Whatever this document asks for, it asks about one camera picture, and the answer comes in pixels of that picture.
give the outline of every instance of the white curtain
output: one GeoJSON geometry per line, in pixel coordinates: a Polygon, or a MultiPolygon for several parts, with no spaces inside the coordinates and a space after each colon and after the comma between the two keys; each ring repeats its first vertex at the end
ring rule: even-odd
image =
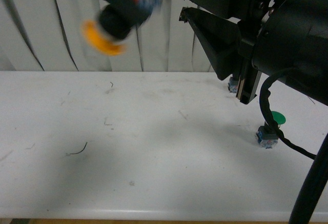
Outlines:
{"type": "Polygon", "coordinates": [[[125,54],[107,57],[89,47],[81,23],[94,19],[102,0],[0,0],[0,70],[20,71],[211,71],[189,24],[179,22],[188,0],[165,0],[125,54]]]}

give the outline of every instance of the green object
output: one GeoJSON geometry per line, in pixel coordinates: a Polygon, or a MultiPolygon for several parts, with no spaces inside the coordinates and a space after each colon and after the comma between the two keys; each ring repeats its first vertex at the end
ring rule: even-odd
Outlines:
{"type": "Polygon", "coordinates": [[[273,119],[277,122],[278,125],[282,125],[286,123],[286,117],[277,112],[277,111],[272,111],[273,119]]]}

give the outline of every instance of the yellow toy part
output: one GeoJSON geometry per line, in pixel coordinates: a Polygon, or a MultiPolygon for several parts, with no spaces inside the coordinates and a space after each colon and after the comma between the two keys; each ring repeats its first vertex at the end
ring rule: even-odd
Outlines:
{"type": "Polygon", "coordinates": [[[92,47],[105,55],[117,56],[125,52],[125,45],[115,45],[109,39],[103,37],[98,32],[94,21],[84,22],[82,33],[92,47]]]}

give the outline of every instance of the white table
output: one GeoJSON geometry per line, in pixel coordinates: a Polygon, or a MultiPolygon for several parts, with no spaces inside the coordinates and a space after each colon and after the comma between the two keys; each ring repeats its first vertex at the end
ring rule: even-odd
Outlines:
{"type": "MultiPolygon", "coordinates": [[[[260,148],[214,73],[0,73],[0,217],[286,221],[312,161],[260,148]],[[66,155],[86,149],[77,155],[66,155]]],[[[328,107],[276,83],[282,130],[316,153],[328,107]]],[[[328,221],[325,189],[313,221],[328,221]]]]}

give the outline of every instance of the wooden floor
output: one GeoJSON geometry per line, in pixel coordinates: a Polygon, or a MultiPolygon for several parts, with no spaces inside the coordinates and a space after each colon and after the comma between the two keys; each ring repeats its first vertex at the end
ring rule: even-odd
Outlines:
{"type": "Polygon", "coordinates": [[[288,224],[288,222],[220,222],[220,221],[140,221],[140,220],[48,220],[33,219],[29,224],[288,224]]]}

